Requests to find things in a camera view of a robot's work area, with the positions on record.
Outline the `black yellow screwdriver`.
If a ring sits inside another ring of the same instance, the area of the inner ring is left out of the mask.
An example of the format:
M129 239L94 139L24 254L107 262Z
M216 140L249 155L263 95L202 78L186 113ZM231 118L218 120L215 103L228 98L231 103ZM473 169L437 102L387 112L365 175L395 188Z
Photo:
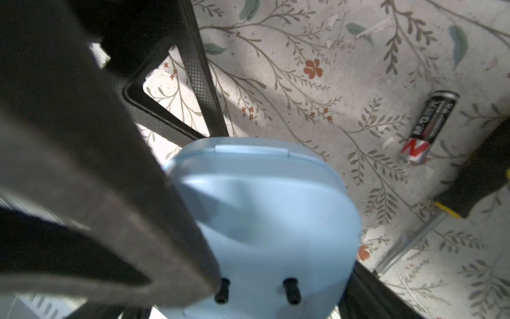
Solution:
M483 198L509 183L509 119L502 122L465 162L451 186L434 197L440 210L408 239L395 245L375 267L373 274L384 275L411 248L431 232L446 216L467 219Z

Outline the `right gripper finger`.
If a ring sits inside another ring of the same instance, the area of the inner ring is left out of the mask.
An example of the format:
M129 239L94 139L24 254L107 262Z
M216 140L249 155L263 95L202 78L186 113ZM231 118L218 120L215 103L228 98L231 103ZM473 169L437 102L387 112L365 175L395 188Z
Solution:
M359 262L355 263L338 308L342 319L422 319L418 312Z

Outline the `light blue alarm clock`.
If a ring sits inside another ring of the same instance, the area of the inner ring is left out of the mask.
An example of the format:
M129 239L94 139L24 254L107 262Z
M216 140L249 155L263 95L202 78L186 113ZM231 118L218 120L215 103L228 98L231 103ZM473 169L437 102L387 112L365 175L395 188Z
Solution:
M327 318L360 246L339 174L305 147L205 138L163 166L220 267L220 291L168 318Z

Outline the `black red AA battery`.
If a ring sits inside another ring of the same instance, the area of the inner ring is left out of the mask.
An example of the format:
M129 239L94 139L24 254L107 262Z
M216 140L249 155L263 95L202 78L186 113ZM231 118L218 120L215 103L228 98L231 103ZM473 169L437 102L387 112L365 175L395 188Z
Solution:
M438 90L430 95L401 150L401 158L406 163L421 165L425 161L459 99L458 93L449 90Z

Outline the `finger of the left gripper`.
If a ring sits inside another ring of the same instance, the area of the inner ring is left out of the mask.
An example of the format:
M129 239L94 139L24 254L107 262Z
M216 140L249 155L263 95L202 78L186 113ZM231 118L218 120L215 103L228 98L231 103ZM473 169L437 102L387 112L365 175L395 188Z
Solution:
M190 1L1 2L1 292L185 307L219 291L204 236L139 133L201 138L143 91L176 46L208 129L221 109Z
M190 1L69 1L84 30L110 61L103 68L134 122L183 147L203 134L143 91L146 76L176 46L209 134L227 137L205 48Z

